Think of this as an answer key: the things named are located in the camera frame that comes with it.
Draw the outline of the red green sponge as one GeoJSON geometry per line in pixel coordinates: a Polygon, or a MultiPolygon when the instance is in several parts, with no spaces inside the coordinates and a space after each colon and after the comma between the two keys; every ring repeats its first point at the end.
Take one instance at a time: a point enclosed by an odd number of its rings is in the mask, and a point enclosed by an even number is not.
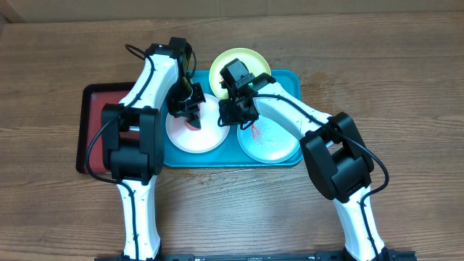
{"type": "Polygon", "coordinates": [[[199,118],[186,118],[185,125],[191,131],[199,131],[201,129],[199,118]]]}

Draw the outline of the white pink plate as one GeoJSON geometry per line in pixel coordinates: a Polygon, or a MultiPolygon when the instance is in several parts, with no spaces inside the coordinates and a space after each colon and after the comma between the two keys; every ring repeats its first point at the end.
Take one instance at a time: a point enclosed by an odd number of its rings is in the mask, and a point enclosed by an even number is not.
{"type": "Polygon", "coordinates": [[[165,127],[170,141],[179,149],[189,153],[209,152],[218,147],[227,137],[230,128],[219,127],[219,99],[205,94],[206,102],[199,105],[200,129],[187,123],[185,117],[174,118],[167,114],[165,127]]]}

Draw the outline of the light blue plate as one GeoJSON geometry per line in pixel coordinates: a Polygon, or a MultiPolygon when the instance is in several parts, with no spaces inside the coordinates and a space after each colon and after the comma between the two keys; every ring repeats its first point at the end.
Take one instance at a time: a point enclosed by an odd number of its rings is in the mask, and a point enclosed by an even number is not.
{"type": "Polygon", "coordinates": [[[293,135],[263,116],[245,130],[238,127],[237,138],[249,157],[265,164],[284,162],[299,151],[299,142],[293,135]]]}

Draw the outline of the yellow plate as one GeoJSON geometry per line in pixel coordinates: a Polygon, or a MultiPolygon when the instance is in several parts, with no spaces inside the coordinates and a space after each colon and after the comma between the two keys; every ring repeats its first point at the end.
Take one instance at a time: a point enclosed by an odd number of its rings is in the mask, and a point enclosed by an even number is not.
{"type": "Polygon", "coordinates": [[[243,62],[248,71],[258,76],[261,73],[271,74],[271,69],[266,59],[258,52],[247,48],[233,48],[224,51],[212,63],[209,73],[210,88],[213,94],[219,99],[227,99],[228,92],[221,87],[223,80],[220,71],[224,66],[234,59],[243,62]]]}

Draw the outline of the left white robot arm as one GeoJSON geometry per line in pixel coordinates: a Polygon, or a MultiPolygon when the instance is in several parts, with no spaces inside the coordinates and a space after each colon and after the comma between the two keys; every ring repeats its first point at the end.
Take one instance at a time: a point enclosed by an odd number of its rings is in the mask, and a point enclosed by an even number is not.
{"type": "Polygon", "coordinates": [[[143,71],[124,98],[103,106],[85,168],[92,178],[119,189],[126,238],[117,260],[160,260],[154,192],[165,158],[160,109],[166,105],[172,116],[186,117],[199,129],[205,97],[200,84],[191,81],[194,71],[188,67],[196,56],[185,38],[153,43],[144,51],[130,44],[126,49],[145,62],[143,71]]]}

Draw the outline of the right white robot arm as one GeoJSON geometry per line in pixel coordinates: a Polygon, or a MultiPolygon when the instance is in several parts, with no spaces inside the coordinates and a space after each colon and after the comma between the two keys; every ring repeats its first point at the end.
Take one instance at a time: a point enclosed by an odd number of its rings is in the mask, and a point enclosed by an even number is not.
{"type": "Polygon", "coordinates": [[[295,137],[312,184],[331,200],[344,230],[348,260],[387,260],[389,250],[379,236],[370,196],[374,167],[384,168],[366,148],[354,120],[345,112],[332,116],[317,111],[289,94],[271,75],[254,75],[239,59],[220,70],[228,92],[219,102],[219,126],[248,128],[266,117],[295,137]]]}

